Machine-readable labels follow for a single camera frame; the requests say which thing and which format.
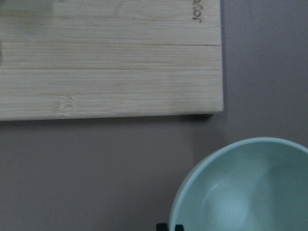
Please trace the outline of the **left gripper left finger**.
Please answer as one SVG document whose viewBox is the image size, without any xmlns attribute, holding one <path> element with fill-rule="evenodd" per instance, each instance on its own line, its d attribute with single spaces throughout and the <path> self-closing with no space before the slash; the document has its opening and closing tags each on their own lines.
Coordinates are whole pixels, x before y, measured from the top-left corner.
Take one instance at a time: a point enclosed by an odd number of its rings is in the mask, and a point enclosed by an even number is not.
<svg viewBox="0 0 308 231">
<path fill-rule="evenodd" d="M 168 231 L 168 224 L 167 223 L 157 223 L 156 231 Z"/>
</svg>

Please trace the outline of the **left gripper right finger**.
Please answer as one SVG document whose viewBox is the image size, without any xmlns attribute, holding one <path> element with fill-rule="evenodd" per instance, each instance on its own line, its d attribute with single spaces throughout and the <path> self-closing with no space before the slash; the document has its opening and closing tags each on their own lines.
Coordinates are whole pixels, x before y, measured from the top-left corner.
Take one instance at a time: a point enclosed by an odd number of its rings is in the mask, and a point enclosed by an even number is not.
<svg viewBox="0 0 308 231">
<path fill-rule="evenodd" d="M 185 231 L 184 226 L 181 224 L 176 224 L 174 231 Z"/>
</svg>

